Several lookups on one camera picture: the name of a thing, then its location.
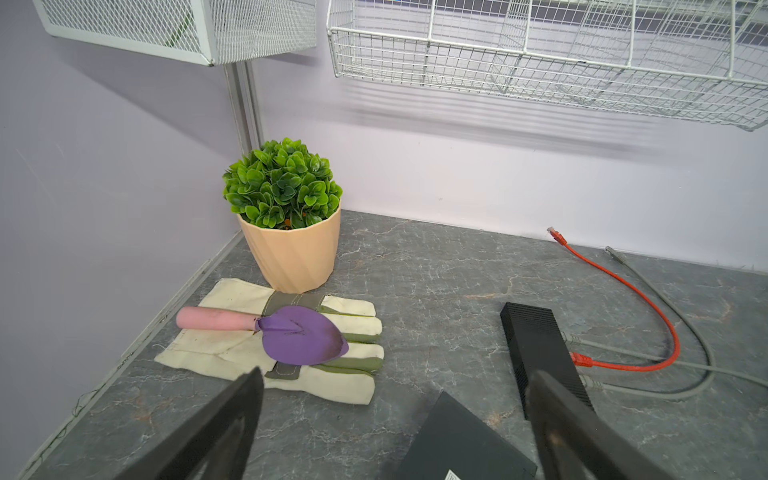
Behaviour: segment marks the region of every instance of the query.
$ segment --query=black box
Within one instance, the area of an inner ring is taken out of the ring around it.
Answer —
[[[536,464],[442,392],[402,460],[398,480],[533,480]]]
[[[502,325],[526,420],[525,389],[528,377],[536,370],[552,375],[594,412],[552,310],[507,302],[502,309]]]

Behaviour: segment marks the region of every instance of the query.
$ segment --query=potted plant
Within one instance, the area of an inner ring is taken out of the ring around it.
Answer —
[[[223,178],[224,198],[272,288],[304,293],[323,285],[336,259],[343,192],[328,159],[301,140],[268,141]]]

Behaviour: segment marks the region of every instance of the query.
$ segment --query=artificial plant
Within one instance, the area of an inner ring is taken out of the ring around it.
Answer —
[[[328,159],[290,138],[243,155],[223,178],[232,211],[262,228],[291,230],[321,222],[339,208],[343,193]]]

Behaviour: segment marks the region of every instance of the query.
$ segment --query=pink trowel handle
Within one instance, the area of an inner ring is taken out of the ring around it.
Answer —
[[[176,324],[183,329],[196,330],[256,330],[260,315],[232,312],[202,306],[185,306],[176,314]]]

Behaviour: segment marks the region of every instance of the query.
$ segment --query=label sticker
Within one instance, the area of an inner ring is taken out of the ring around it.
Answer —
[[[448,473],[445,474],[445,480],[461,480],[458,475],[456,475],[454,472],[452,472],[450,469],[448,470]]]

